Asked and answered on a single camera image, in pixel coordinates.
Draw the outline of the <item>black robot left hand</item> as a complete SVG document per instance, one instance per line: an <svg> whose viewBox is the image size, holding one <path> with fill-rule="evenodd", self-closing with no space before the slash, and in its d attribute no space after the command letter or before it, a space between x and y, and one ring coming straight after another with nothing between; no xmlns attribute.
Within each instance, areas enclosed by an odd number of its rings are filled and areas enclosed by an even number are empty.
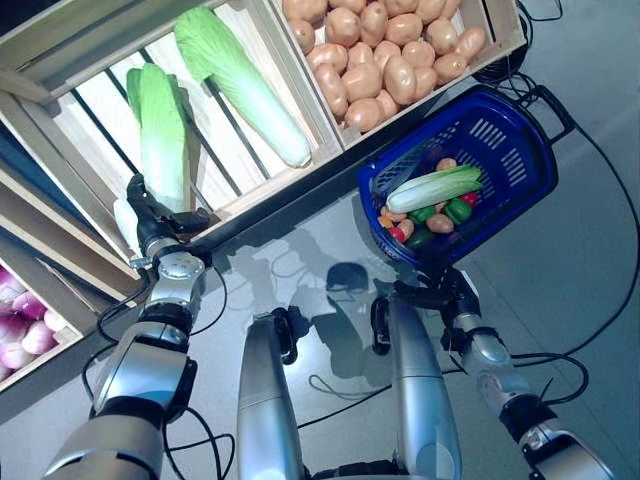
<svg viewBox="0 0 640 480"><path fill-rule="evenodd" d="M174 213L146 189L144 176L134 174L126 188L126 202L136 218L135 236L140 252L153 256L151 246L161 240L180 242L184 235L203 232L210 223L204 209Z"/></svg>

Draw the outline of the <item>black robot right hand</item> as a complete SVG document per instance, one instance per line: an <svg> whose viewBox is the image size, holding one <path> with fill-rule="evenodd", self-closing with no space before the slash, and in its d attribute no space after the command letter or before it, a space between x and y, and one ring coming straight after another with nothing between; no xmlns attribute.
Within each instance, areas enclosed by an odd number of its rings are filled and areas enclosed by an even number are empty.
<svg viewBox="0 0 640 480"><path fill-rule="evenodd" d="M481 315L477 293L462 272L447 267L435 272L419 272L418 285L396 280L395 294L408 304L427 310L437 310L446 324L459 315Z"/></svg>

